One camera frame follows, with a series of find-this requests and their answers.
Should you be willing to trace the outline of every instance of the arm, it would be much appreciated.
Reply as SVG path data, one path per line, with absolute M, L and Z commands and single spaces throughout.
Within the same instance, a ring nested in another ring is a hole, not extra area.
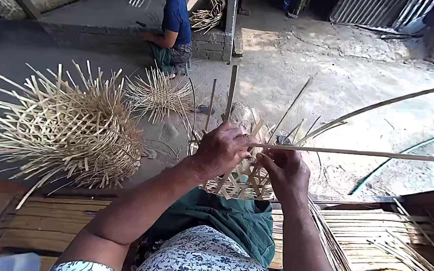
M 151 41 L 162 48 L 172 48 L 175 44 L 175 40 L 177 39 L 177 35 L 178 32 L 173 32 L 168 29 L 165 30 L 165 34 L 163 36 L 157 36 L 150 32 L 143 32 L 142 40 Z
M 185 158 L 112 202 L 73 239 L 57 264 L 91 261 L 121 270 L 130 244 L 182 195 L 200 183 L 232 170 L 256 139 L 225 122 L 206 134 L 193 156 Z
M 331 271 L 310 216 L 310 171 L 297 151 L 269 150 L 257 159 L 267 170 L 284 214 L 284 269 Z

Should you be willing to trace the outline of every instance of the seated person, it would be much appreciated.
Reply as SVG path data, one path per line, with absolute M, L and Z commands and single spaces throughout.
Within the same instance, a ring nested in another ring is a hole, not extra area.
M 142 39 L 151 42 L 158 68 L 175 77 L 172 67 L 186 63 L 192 55 L 189 12 L 185 0 L 166 0 L 161 29 L 163 35 L 144 32 Z

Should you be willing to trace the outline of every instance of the forearm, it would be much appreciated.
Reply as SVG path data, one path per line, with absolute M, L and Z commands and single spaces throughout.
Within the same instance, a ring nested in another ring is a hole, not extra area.
M 153 42 L 154 44 L 162 47 L 162 48 L 170 48 L 172 46 L 169 46 L 169 42 L 167 41 L 167 39 L 165 38 L 165 36 L 156 36 L 156 35 L 152 35 L 152 39 L 151 42 Z
M 307 198 L 290 205 L 284 212 L 285 269 L 331 271 L 316 226 L 309 212 Z
M 88 231 L 119 244 L 133 242 L 169 206 L 197 186 L 191 163 L 186 158 L 118 198 L 90 222 Z
M 84 260 L 121 269 L 130 243 L 198 185 L 192 165 L 191 158 L 185 158 L 120 196 L 78 233 L 58 263 Z

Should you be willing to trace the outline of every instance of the floral print shirt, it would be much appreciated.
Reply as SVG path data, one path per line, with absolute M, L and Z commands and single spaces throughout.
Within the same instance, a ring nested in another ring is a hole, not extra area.
M 55 266 L 51 271 L 114 271 L 93 262 L 74 261 Z M 231 238 L 209 226 L 182 231 L 150 255 L 137 271 L 165 270 L 258 270 L 266 271 Z

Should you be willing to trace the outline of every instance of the rock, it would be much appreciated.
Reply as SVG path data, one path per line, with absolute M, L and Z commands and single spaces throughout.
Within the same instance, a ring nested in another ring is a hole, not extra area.
M 149 147 L 143 147 L 142 156 L 147 157 L 148 159 L 155 159 L 157 158 L 157 152 Z
M 234 125 L 242 125 L 246 131 L 250 132 L 251 123 L 254 122 L 250 108 L 241 101 L 232 104 L 231 116 L 229 118 Z

